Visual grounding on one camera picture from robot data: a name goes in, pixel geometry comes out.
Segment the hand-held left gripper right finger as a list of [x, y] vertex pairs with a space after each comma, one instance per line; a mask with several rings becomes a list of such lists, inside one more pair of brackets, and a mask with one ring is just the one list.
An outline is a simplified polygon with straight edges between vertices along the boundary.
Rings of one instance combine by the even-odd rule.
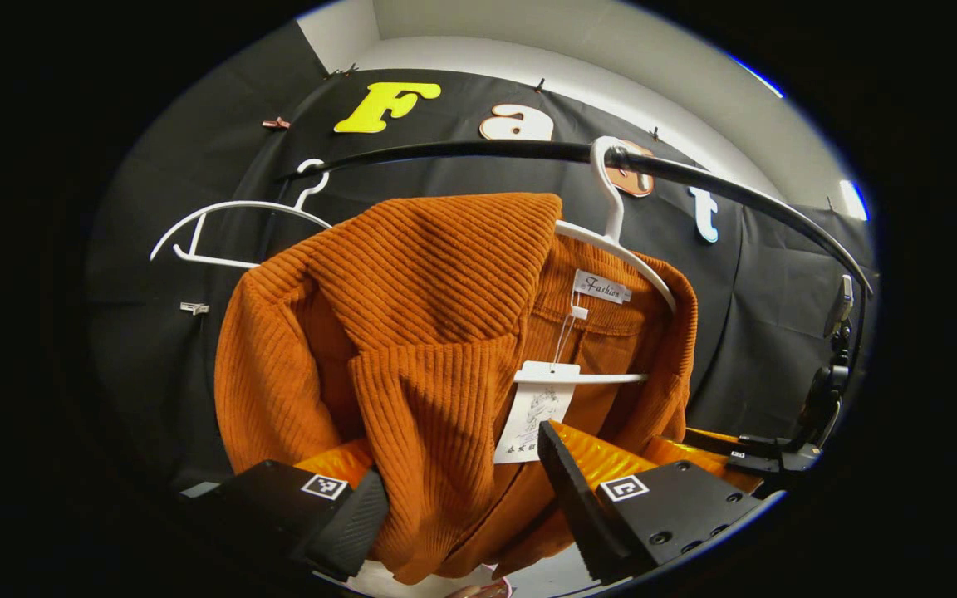
[[537, 452], [589, 576], [604, 586], [669, 574], [766, 513], [694, 452], [650, 461], [553, 420]]

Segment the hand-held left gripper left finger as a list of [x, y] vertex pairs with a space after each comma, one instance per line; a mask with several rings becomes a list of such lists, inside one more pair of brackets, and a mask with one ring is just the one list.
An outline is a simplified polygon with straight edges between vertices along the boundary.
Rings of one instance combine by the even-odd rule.
[[297, 464], [265, 459], [179, 495], [189, 518], [245, 561], [341, 582], [360, 572], [389, 511], [368, 439]]

